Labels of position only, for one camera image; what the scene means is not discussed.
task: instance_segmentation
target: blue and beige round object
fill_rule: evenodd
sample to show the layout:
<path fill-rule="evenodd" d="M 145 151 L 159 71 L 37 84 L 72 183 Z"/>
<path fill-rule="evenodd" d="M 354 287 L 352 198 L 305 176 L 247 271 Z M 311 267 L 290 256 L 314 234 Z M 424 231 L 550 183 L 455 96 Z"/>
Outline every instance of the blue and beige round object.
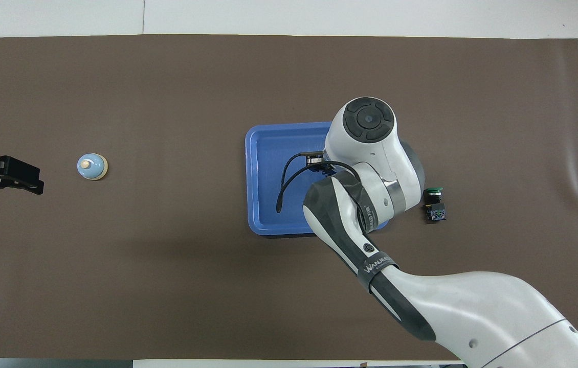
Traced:
<path fill-rule="evenodd" d="M 89 180 L 99 180 L 107 174 L 107 160 L 97 153 L 84 154 L 78 160 L 78 172 Z"/>

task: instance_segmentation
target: round button pad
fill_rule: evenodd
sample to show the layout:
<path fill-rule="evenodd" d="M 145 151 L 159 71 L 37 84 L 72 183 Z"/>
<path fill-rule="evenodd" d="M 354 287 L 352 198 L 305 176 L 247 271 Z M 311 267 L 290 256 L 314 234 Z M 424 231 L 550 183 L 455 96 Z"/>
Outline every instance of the round button pad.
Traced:
<path fill-rule="evenodd" d="M 384 140 L 394 128 L 394 120 L 389 105 L 371 97 L 352 100 L 343 113 L 343 126 L 348 135 L 369 144 Z"/>

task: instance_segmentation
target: black button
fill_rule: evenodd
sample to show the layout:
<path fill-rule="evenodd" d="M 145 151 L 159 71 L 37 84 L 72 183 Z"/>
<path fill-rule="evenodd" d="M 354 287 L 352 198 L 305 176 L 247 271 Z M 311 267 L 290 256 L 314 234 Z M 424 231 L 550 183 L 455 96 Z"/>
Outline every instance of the black button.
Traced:
<path fill-rule="evenodd" d="M 357 121 L 355 121 L 355 118 L 352 115 L 346 117 L 346 126 L 350 133 L 353 133 L 357 138 L 362 136 L 362 128 L 357 125 Z"/>
<path fill-rule="evenodd" d="M 366 133 L 366 139 L 370 141 L 377 140 L 378 138 L 383 137 L 387 133 L 389 133 L 389 126 L 383 124 L 382 126 L 380 126 L 380 128 Z"/>
<path fill-rule="evenodd" d="M 375 107 L 364 107 L 357 113 L 357 123 L 364 129 L 375 129 L 382 123 L 382 112 Z"/>
<path fill-rule="evenodd" d="M 356 100 L 352 100 L 350 103 L 348 103 L 348 106 L 346 106 L 346 109 L 350 112 L 355 112 L 364 106 L 371 105 L 372 103 L 373 103 L 373 100 L 371 100 L 370 98 L 366 98 L 366 97 L 357 98 Z"/>
<path fill-rule="evenodd" d="M 386 121 L 394 121 L 394 114 L 386 103 L 376 102 L 375 106 L 382 111 L 382 116 Z"/>

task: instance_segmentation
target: velcro strap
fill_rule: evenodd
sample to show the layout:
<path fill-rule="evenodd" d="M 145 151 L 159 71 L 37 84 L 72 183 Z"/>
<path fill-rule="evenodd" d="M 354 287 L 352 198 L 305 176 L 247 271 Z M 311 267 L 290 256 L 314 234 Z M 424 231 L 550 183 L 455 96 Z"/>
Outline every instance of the velcro strap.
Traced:
<path fill-rule="evenodd" d="M 362 266 L 357 270 L 357 281 L 364 286 L 364 289 L 371 293 L 371 280 L 377 275 L 378 272 L 383 270 L 383 268 L 395 265 L 396 262 L 391 259 L 385 252 L 379 251 L 376 254 L 368 257 Z"/>

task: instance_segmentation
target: brown tablecloth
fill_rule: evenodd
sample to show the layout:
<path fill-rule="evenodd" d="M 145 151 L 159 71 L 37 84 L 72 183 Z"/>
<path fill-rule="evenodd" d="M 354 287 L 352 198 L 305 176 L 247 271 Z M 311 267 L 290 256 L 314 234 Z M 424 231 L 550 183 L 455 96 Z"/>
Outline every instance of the brown tablecloth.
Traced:
<path fill-rule="evenodd" d="M 397 112 L 448 220 L 373 233 L 406 272 L 491 270 L 578 328 L 576 40 L 139 35 L 0 39 L 0 357 L 451 359 L 318 238 L 247 224 L 244 136 Z M 83 179 L 88 152 L 109 160 Z"/>

